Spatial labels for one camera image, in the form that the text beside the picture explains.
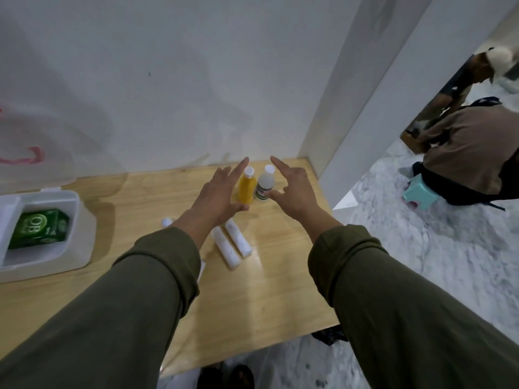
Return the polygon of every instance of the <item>teal stool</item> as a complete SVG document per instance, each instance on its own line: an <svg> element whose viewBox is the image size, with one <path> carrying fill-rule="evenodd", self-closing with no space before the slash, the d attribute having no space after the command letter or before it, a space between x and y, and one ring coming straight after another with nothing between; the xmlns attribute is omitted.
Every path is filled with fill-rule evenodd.
<svg viewBox="0 0 519 389"><path fill-rule="evenodd" d="M426 210L440 197L432 189L427 187L421 174L416 175L411 179L411 183L403 195L407 202L414 203L422 210Z"/></svg>

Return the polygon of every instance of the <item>plastic box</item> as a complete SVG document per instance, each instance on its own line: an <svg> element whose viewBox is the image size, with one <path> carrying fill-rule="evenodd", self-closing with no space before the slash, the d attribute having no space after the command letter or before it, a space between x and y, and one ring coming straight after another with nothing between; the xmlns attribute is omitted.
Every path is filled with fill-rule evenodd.
<svg viewBox="0 0 519 389"><path fill-rule="evenodd" d="M65 241L8 250L23 212L60 209L69 216ZM74 191L45 188L0 196L0 283L82 268L94 249L96 220Z"/></svg>

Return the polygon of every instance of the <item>green box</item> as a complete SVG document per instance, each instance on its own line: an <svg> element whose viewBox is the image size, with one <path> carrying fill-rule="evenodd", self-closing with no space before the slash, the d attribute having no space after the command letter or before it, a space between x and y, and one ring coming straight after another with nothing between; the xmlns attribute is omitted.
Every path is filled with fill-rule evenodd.
<svg viewBox="0 0 519 389"><path fill-rule="evenodd" d="M66 239L68 215L58 209L22 213L9 249L62 242Z"/></svg>

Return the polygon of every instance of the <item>red marking on wall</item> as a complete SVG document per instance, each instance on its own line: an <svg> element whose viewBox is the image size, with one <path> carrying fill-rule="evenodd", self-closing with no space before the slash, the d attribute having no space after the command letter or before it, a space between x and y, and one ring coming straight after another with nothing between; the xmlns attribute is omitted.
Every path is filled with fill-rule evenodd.
<svg viewBox="0 0 519 389"><path fill-rule="evenodd" d="M19 158L17 160L6 160L0 157L0 164L5 165L33 165L39 164L45 159L45 153L37 146L28 147L34 154L34 158Z"/></svg>

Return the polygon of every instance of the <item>floor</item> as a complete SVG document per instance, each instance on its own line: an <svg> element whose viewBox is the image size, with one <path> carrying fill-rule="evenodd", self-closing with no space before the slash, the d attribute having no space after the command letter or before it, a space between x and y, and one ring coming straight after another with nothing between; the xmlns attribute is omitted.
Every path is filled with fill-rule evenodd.
<svg viewBox="0 0 519 389"><path fill-rule="evenodd" d="M471 98L492 95L478 90ZM412 209L401 194L420 158L398 139L353 188L359 206L335 210L335 217L366 226L394 258L519 343L519 201L496 202L506 212L442 199L426 211ZM226 360L224 371L238 363L252 369L259 389L369 388L344 342L328 347L304 336ZM195 388L197 376L194 370L163 378L158 388Z"/></svg>

